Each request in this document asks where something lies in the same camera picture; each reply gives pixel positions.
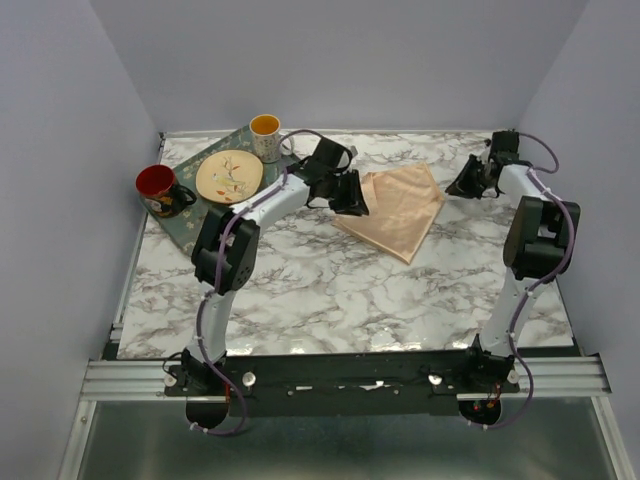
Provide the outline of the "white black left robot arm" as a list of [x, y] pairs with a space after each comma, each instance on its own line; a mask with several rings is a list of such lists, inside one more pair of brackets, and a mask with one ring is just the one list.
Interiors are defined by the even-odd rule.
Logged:
[[201, 287], [194, 335], [181, 352], [187, 382], [201, 395], [220, 385], [240, 389], [223, 372], [226, 330], [237, 292], [250, 279], [264, 230], [323, 199], [339, 215], [367, 216], [359, 172], [351, 167], [357, 150], [325, 136], [314, 151], [283, 166], [279, 178], [262, 192], [233, 207], [213, 207], [205, 216], [191, 261]]

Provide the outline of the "peach cloth napkin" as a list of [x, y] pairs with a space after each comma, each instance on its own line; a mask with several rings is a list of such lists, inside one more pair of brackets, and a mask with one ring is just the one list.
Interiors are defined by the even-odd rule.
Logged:
[[333, 225], [410, 264], [445, 203], [428, 165], [368, 172], [361, 187], [369, 214], [338, 215]]

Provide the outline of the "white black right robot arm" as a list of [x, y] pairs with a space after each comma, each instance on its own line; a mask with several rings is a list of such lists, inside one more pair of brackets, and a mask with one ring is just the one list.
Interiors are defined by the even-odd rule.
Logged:
[[535, 302], [569, 266], [581, 215], [578, 204], [552, 193], [539, 169], [520, 158], [523, 136], [515, 130], [494, 132], [485, 150], [471, 154], [446, 188], [450, 197], [478, 200], [492, 189], [516, 207], [503, 247], [502, 290], [459, 370], [462, 384], [474, 392], [509, 380], [521, 360], [517, 343]]

